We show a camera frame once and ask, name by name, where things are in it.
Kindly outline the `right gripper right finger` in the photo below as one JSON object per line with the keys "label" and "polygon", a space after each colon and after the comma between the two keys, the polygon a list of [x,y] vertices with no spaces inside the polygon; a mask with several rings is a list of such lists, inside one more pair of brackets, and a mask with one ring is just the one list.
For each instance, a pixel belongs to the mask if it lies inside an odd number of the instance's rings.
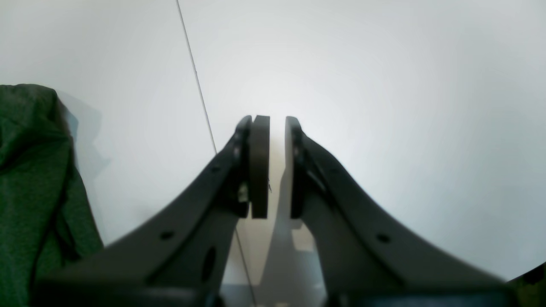
{"label": "right gripper right finger", "polygon": [[285,119],[291,218],[312,233],[326,307],[517,307],[499,278],[451,256],[384,211],[325,148]]}

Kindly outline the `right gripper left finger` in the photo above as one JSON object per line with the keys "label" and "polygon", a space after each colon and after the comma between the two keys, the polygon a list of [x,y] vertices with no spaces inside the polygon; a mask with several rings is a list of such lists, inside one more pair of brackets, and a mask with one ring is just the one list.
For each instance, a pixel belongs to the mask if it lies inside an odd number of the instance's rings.
{"label": "right gripper left finger", "polygon": [[34,307],[222,307],[238,221],[267,218],[270,118],[245,116],[162,211],[102,251],[41,278]]}

